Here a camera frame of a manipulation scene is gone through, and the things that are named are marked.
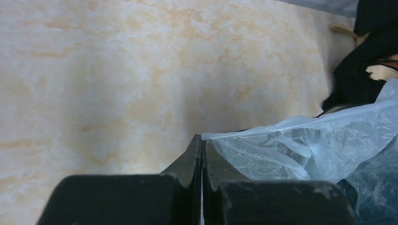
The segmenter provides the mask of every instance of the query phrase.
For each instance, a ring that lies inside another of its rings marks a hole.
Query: black cloth
[[[385,82],[372,80],[366,68],[395,54],[398,54],[398,26],[372,32],[333,71],[333,91],[323,102],[322,109],[340,104],[374,103]]]
[[[360,0],[354,33],[364,36],[397,25],[397,22],[398,0]]]

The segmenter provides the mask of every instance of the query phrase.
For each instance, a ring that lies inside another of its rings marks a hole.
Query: clear plastic bag
[[[361,223],[398,223],[397,137],[346,179],[358,193],[355,212]]]
[[[219,153],[252,180],[346,178],[398,134],[398,79],[374,104],[320,118],[295,116],[275,125],[227,134],[205,133]]]

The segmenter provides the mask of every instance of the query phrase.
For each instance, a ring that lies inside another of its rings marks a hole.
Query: beige marble pattern
[[[352,19],[273,0],[0,1],[0,224],[77,173],[158,173],[195,133],[315,116]]]

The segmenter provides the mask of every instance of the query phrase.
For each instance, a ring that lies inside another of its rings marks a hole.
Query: white plastic bag
[[[395,137],[379,154],[360,164],[346,179],[358,193],[359,222],[398,223],[398,142]]]
[[[226,134],[205,133],[219,153],[252,180],[346,178],[398,134],[398,79],[374,104],[320,118],[295,116],[275,125]]]

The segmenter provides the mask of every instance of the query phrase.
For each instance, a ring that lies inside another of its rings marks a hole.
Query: black object
[[[357,107],[357,106],[361,106],[361,105],[366,105],[366,104],[359,103],[359,104],[341,104],[341,105],[336,105],[336,106],[333,106],[333,107],[323,111],[316,118],[319,118],[319,117],[321,117],[323,115],[326,115],[326,114],[335,113],[335,112],[338,112],[340,110],[349,109],[349,108],[353,108],[353,107]]]
[[[158,175],[65,178],[38,225],[197,225],[201,175],[206,225],[356,224],[335,185],[251,181],[195,135]]]
[[[333,91],[323,102],[323,110],[340,104],[376,101],[385,81],[372,80],[366,68],[380,59],[398,54],[398,8],[389,8],[397,4],[396,0],[360,0],[355,22],[356,33],[372,33],[333,71]]]
[[[385,84],[366,72],[375,61],[398,54],[398,26],[373,32],[364,43],[347,55],[333,72],[332,94],[323,102],[327,110],[340,104],[374,103]]]
[[[358,202],[358,193],[355,188],[348,183],[345,179],[339,181],[336,186],[343,192],[344,196],[347,198],[350,206],[355,209]]]
[[[201,144],[195,135],[159,175],[67,177],[55,188],[38,225],[198,225]]]
[[[324,181],[251,181],[215,149],[203,145],[206,225],[357,224],[335,185]]]
[[[357,6],[357,20],[354,33],[364,36],[398,25],[397,0],[360,0]]]

